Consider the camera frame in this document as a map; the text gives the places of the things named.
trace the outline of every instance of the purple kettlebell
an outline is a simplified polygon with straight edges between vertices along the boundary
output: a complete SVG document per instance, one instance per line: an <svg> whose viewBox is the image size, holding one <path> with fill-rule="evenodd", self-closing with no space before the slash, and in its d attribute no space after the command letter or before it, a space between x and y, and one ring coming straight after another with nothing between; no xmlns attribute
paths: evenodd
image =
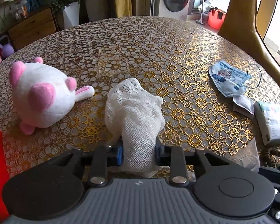
<svg viewBox="0 0 280 224"><path fill-rule="evenodd" d="M8 35L3 35L3 36L0 38L0 41L1 41L2 39L4 39L4 38L7 38L7 39L8 39L8 43L5 44L5 45L0 44L0 49L2 50L2 52L1 52L1 53L2 53L2 57L3 57L3 58L7 58L7 57L9 57L10 55L12 55L12 54L15 52L15 50L14 50L13 46L12 46L11 43L10 43L10 39L9 39Z"/></svg>

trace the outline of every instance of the chair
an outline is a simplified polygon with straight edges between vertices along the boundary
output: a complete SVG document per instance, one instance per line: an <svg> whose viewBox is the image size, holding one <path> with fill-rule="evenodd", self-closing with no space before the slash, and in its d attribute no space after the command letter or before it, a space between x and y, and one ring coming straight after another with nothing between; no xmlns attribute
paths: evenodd
<svg viewBox="0 0 280 224"><path fill-rule="evenodd" d="M273 5L270 3L267 10L262 7L266 3L268 3L267 0L261 0L259 12L256 15L257 0L230 0L225 21L218 35L252 56L280 87L280 66L263 42L277 0L274 0Z"/></svg>

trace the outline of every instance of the pink ear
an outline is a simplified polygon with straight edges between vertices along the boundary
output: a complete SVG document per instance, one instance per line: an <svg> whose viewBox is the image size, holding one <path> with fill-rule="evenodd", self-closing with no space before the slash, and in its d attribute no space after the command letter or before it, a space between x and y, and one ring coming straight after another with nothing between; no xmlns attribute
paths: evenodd
<svg viewBox="0 0 280 224"><path fill-rule="evenodd" d="M71 92L74 91L77 88L77 81L73 77L68 77L65 80L65 84Z"/></svg>
<svg viewBox="0 0 280 224"><path fill-rule="evenodd" d="M17 85L25 68L25 64L21 61L17 61L13 64L9 73L9 80L12 87L15 87Z"/></svg>
<svg viewBox="0 0 280 224"><path fill-rule="evenodd" d="M28 93L29 106L33 111L43 112L53 104L55 95L56 91L52 84L35 83Z"/></svg>
<svg viewBox="0 0 280 224"><path fill-rule="evenodd" d="M34 62L38 62L40 64L43 64L43 59L41 57L37 56L37 57L34 58Z"/></svg>

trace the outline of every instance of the white planter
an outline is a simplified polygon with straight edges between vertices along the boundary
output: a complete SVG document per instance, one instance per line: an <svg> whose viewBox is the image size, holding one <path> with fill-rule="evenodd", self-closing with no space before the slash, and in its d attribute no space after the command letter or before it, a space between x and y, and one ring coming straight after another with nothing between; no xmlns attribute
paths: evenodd
<svg viewBox="0 0 280 224"><path fill-rule="evenodd" d="M61 29L68 29L79 25L80 4L71 3L62 13L56 14L56 20Z"/></svg>

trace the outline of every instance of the gray gripper base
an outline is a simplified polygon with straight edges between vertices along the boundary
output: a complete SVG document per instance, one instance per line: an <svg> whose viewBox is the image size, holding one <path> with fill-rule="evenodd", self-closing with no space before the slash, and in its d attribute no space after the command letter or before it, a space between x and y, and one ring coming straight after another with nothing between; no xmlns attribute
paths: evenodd
<svg viewBox="0 0 280 224"><path fill-rule="evenodd" d="M87 191L81 203L63 216L31 221L10 216L4 224L231 224L276 223L263 215L251 220L229 220L207 212L185 188L165 179L114 179L105 188Z"/></svg>

